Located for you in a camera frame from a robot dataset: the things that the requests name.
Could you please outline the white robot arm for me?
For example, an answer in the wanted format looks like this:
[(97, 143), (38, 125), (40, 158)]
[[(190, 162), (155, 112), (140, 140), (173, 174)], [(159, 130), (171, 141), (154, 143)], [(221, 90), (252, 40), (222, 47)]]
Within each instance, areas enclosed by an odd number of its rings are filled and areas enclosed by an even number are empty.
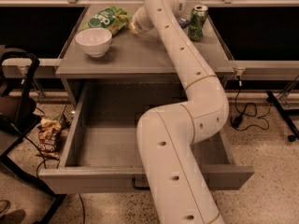
[(191, 145), (218, 133), (229, 104), (216, 74), (177, 22), (185, 0), (144, 0), (137, 27), (157, 29), (185, 102), (154, 107), (136, 127), (140, 157), (161, 224), (224, 224)]

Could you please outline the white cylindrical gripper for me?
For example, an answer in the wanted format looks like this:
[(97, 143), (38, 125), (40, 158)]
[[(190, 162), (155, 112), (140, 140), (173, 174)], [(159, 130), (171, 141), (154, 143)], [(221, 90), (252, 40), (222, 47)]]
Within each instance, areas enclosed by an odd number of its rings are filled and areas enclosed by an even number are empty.
[(143, 34), (154, 27), (144, 7), (140, 7), (132, 17), (129, 29), (133, 34)]

